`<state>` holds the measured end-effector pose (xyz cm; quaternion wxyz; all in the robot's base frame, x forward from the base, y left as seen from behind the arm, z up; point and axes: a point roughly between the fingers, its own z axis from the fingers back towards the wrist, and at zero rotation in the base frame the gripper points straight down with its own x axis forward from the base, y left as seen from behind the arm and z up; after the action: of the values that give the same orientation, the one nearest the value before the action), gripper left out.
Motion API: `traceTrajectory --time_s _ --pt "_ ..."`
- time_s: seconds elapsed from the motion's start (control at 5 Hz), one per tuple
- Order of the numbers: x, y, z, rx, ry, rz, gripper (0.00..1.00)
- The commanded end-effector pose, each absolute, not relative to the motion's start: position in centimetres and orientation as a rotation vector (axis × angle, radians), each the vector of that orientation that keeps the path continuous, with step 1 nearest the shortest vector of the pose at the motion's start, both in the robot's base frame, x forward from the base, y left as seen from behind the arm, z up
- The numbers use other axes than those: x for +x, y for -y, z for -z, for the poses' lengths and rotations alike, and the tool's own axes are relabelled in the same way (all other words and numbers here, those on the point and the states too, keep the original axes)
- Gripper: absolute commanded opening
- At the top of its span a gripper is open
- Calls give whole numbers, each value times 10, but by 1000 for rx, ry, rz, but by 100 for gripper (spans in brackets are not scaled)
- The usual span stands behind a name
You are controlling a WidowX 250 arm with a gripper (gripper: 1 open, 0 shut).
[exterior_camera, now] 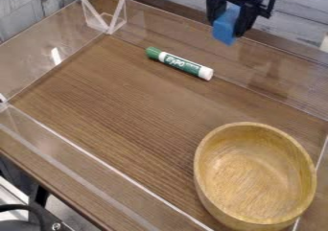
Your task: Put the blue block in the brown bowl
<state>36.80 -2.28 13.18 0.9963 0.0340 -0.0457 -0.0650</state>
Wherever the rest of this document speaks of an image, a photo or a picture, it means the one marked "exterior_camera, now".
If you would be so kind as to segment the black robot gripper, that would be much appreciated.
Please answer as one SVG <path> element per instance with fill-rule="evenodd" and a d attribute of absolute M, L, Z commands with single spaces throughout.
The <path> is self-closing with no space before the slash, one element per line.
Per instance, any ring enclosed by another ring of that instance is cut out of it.
<path fill-rule="evenodd" d="M 210 23 L 224 14 L 226 5 L 233 4 L 240 8 L 234 24 L 234 35 L 241 37 L 253 27 L 257 16 L 269 18 L 277 0 L 206 0 L 206 16 Z"/>

